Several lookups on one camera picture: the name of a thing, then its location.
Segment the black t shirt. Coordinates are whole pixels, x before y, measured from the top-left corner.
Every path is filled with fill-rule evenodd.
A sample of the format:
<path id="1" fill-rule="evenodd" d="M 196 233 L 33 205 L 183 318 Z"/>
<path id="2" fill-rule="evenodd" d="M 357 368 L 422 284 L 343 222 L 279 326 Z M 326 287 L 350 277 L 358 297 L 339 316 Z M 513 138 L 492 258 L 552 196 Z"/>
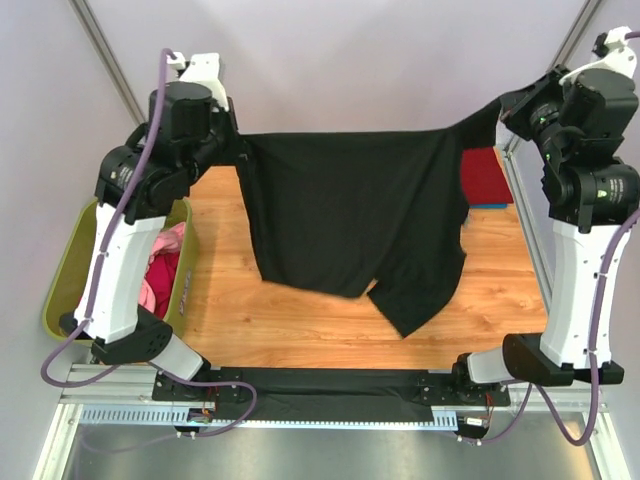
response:
<path id="1" fill-rule="evenodd" d="M 236 171 L 261 277 L 367 296 L 400 335 L 418 330 L 459 285 L 462 156 L 494 145 L 500 110 L 437 130 L 246 136 Z"/>

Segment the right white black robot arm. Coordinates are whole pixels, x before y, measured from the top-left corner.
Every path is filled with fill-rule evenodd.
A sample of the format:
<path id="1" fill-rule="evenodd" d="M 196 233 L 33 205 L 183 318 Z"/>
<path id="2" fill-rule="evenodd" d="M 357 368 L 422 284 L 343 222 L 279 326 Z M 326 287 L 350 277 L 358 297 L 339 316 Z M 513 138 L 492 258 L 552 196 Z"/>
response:
<path id="1" fill-rule="evenodd" d="M 474 384 L 617 385 L 624 369 L 610 350 L 611 303 L 639 174 L 616 152 L 639 106 L 635 83 L 558 65 L 501 102 L 507 129 L 533 142 L 544 162 L 556 255 L 551 305 L 543 332 L 508 334 L 500 347 L 458 360 Z"/>

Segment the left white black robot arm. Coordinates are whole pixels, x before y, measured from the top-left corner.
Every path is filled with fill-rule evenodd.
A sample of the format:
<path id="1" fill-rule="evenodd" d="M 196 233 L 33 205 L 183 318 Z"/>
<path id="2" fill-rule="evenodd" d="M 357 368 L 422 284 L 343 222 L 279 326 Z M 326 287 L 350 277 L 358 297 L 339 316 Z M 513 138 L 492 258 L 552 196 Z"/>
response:
<path id="1" fill-rule="evenodd" d="M 59 325 L 68 339 L 88 336 L 106 365 L 149 362 L 190 381 L 206 366 L 165 321 L 139 303 L 152 246 L 173 204 L 238 142 L 231 103 L 218 81 L 161 83 L 150 120 L 102 160 L 97 220 L 84 292 Z"/>

